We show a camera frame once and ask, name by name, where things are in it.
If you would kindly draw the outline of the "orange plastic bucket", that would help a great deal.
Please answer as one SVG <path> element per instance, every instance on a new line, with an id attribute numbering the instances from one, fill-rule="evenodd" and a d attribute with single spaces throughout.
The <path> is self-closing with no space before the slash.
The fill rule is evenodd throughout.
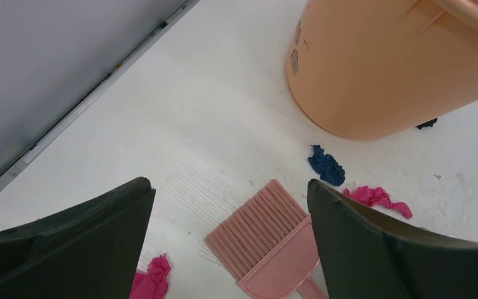
<path id="1" fill-rule="evenodd" d="M 478 1 L 308 1 L 285 67 L 329 133 L 407 130 L 478 101 Z"/>

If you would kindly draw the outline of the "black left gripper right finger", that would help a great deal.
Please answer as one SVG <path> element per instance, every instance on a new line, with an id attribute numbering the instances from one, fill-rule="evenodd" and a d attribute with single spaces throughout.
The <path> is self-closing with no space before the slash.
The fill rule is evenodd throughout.
<path id="1" fill-rule="evenodd" d="M 307 207 L 331 298 L 478 298 L 478 242 L 399 221 L 318 179 Z"/>

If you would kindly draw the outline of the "magenta scrap at front left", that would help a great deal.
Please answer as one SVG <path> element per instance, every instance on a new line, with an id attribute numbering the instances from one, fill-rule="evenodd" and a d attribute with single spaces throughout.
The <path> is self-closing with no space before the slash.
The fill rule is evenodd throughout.
<path id="1" fill-rule="evenodd" d="M 171 265 L 166 254 L 153 258 L 145 273 L 136 272 L 129 299 L 163 299 L 169 291 Z"/>

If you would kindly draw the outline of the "dark blue paper scrap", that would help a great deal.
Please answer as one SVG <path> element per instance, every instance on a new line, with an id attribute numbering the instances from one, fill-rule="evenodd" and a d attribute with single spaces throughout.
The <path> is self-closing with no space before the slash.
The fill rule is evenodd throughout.
<path id="1" fill-rule="evenodd" d="M 345 169 L 320 145 L 312 145 L 312 155 L 308 157 L 311 168 L 320 176 L 320 179 L 339 187 L 345 182 Z"/>

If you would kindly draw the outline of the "pink hand brush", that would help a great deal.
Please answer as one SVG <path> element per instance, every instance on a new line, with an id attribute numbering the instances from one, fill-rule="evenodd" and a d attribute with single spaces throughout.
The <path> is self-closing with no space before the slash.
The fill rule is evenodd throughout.
<path id="1" fill-rule="evenodd" d="M 251 298 L 327 298 L 312 278 L 319 254 L 311 215 L 276 179 L 221 222 L 204 243 Z"/>

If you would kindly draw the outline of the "black paper scrap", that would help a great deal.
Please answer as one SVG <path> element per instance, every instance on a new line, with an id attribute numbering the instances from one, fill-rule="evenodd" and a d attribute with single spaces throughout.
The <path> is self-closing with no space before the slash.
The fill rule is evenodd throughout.
<path id="1" fill-rule="evenodd" d="M 419 129 L 419 130 L 422 130 L 423 128 L 432 128 L 436 122 L 438 121 L 438 118 L 434 118 L 430 121 L 426 121 L 420 125 L 417 125 L 416 128 Z"/>

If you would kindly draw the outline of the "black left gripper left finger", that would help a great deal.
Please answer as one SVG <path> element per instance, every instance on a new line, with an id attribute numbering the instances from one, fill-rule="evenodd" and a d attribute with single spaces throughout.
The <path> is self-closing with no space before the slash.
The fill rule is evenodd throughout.
<path id="1" fill-rule="evenodd" d="M 155 195 L 139 177 L 0 231 L 0 298 L 128 298 Z"/>

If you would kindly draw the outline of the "long magenta paper scrap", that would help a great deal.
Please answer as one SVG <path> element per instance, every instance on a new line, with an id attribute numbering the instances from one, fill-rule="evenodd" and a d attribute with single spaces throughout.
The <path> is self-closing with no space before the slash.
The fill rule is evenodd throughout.
<path id="1" fill-rule="evenodd" d="M 389 193 L 382 187 L 360 186 L 353 191 L 345 188 L 343 194 L 364 206 L 382 206 L 385 209 L 396 211 L 406 219 L 413 217 L 410 207 L 405 202 L 393 202 Z"/>

